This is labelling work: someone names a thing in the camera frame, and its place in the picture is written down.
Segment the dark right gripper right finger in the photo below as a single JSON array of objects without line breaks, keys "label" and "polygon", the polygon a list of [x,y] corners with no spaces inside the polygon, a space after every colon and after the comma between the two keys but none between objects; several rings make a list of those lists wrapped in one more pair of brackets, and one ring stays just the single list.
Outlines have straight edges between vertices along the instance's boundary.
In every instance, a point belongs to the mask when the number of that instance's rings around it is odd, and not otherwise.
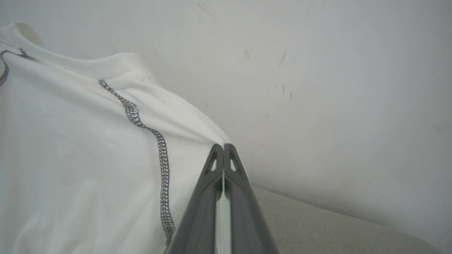
[{"label": "dark right gripper right finger", "polygon": [[231,206],[231,252],[277,254],[276,243],[233,144],[224,145],[224,173]]}]

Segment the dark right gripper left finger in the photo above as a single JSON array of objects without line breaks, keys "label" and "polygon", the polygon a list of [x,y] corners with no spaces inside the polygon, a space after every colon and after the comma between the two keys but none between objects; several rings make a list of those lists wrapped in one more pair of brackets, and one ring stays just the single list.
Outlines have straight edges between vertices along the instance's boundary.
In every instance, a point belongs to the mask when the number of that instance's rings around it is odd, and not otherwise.
[{"label": "dark right gripper left finger", "polygon": [[190,201],[165,254],[216,254],[216,210],[223,178],[223,147],[211,147]]}]

